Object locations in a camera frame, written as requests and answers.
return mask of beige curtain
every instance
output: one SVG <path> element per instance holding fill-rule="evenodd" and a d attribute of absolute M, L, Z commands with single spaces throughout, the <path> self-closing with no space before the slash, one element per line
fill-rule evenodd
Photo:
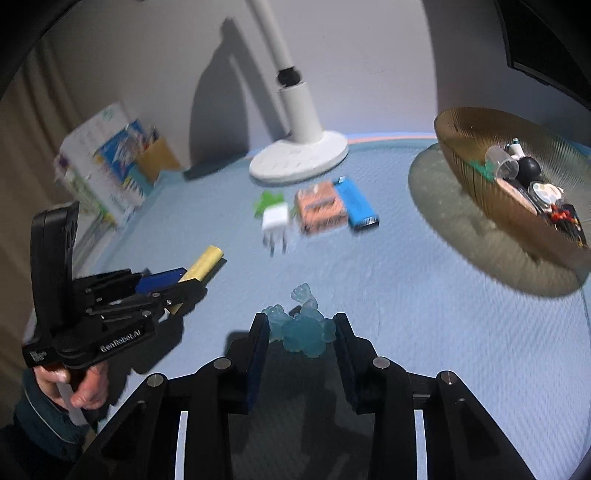
<path fill-rule="evenodd" d="M 40 40 L 0 100 L 0 425 L 12 418 L 24 363 L 21 339 L 33 306 L 33 216 L 68 201 L 53 159 L 80 124 L 47 40 Z"/>

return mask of white power adapter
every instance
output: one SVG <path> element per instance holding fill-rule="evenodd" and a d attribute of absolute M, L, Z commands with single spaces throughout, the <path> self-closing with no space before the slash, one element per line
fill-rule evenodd
<path fill-rule="evenodd" d="M 262 242 L 270 245 L 271 256 L 275 252 L 275 240 L 282 239 L 283 253 L 287 249 L 285 232 L 290 224 L 290 208 L 285 202 L 270 206 L 262 213 Z"/>

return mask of green toy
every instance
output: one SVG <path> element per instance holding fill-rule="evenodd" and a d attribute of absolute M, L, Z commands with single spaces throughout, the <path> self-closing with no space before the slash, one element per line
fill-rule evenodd
<path fill-rule="evenodd" d="M 480 175 L 482 175 L 488 181 L 490 181 L 490 182 L 495 181 L 495 174 L 492 171 L 492 169 L 493 169 L 492 165 L 490 165 L 490 164 L 482 165 L 477 160 L 470 160 L 468 162 L 468 165 L 470 165 L 472 168 L 474 168 L 474 170 L 476 170 Z"/>
<path fill-rule="evenodd" d="M 283 203 L 284 201 L 282 192 L 273 195 L 269 190 L 265 190 L 261 193 L 261 200 L 255 205 L 255 217 L 262 217 L 262 213 L 266 208 Z"/>

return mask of black ball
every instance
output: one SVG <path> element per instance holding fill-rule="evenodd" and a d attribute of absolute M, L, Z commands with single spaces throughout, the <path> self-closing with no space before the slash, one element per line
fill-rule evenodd
<path fill-rule="evenodd" d="M 540 181 L 542 179 L 542 168 L 536 159 L 531 157 L 521 157 L 517 163 L 519 164 L 517 181 L 525 188 L 530 186 L 531 182 Z"/>

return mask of white desk lamp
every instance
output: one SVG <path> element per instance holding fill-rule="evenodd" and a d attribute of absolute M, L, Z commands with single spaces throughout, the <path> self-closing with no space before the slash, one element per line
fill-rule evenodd
<path fill-rule="evenodd" d="M 323 130 L 308 85 L 287 50 L 279 24 L 267 0 L 247 0 L 258 20 L 279 71 L 279 94 L 291 132 L 255 155 L 250 174 L 265 183 L 289 183 L 309 179 L 342 162 L 349 146 L 344 135 Z"/>

